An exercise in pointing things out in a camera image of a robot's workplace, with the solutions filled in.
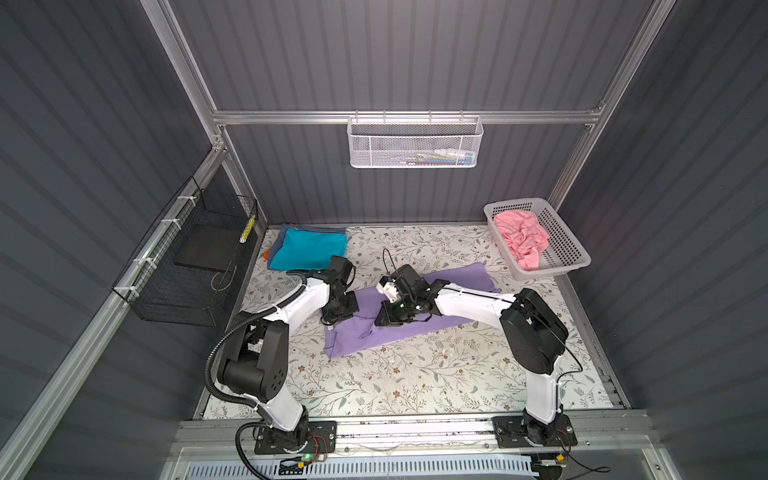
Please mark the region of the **white plastic laundry basket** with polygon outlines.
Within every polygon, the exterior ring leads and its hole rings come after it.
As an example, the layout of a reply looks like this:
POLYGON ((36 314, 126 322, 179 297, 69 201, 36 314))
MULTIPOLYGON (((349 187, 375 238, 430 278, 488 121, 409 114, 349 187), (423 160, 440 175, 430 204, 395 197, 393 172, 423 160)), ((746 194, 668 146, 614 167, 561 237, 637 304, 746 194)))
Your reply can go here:
POLYGON ((542 198, 522 198, 486 204, 483 212, 491 237, 500 255, 518 281, 555 277, 590 265, 591 257, 557 211, 542 198), (536 216, 539 225, 550 235, 548 247, 540 254, 537 269, 525 270, 514 258, 494 219, 505 211, 522 210, 536 216))

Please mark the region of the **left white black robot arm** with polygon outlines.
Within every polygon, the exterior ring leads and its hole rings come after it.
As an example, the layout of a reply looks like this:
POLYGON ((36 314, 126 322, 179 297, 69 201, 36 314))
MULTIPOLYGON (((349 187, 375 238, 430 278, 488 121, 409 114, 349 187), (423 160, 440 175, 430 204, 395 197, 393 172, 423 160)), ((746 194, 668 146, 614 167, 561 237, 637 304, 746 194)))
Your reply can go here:
POLYGON ((301 431, 306 409, 285 386, 290 338, 317 312, 329 324, 351 318, 358 311, 348 290, 355 273, 353 263, 340 256, 324 270, 291 271, 299 284, 285 297, 257 313, 233 317, 206 360, 210 395, 255 409, 274 429, 301 431))

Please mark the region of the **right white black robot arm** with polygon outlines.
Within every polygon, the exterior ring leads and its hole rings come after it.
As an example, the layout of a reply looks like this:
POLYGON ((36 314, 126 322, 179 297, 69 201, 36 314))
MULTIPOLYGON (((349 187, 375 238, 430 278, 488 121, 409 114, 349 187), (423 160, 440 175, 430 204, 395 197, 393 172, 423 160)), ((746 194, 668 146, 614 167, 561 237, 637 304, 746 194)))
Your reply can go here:
POLYGON ((380 327, 414 323, 423 315, 427 321, 462 317, 501 330, 514 360, 526 372, 523 424, 528 434, 554 435, 562 416, 557 370, 569 332, 536 291, 499 294, 444 279, 429 282, 409 265, 381 277, 376 290, 385 297, 375 320, 380 327))

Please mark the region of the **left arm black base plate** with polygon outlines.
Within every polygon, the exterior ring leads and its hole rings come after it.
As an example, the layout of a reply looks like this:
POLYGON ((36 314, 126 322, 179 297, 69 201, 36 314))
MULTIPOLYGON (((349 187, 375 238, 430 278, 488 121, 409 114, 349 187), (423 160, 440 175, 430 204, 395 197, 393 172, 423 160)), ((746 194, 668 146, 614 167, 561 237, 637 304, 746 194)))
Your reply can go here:
POLYGON ((257 455, 327 454, 336 449, 335 421, 300 421, 293 431, 259 425, 252 434, 257 455))

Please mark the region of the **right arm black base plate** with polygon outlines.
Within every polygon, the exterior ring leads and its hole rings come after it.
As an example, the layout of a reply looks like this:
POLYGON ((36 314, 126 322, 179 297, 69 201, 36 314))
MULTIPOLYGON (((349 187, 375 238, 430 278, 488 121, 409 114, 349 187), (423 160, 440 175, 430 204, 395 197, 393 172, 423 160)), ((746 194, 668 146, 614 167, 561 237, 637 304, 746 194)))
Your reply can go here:
POLYGON ((574 447, 578 439, 570 418, 557 413, 545 424, 527 412, 492 418, 493 432, 500 448, 574 447))

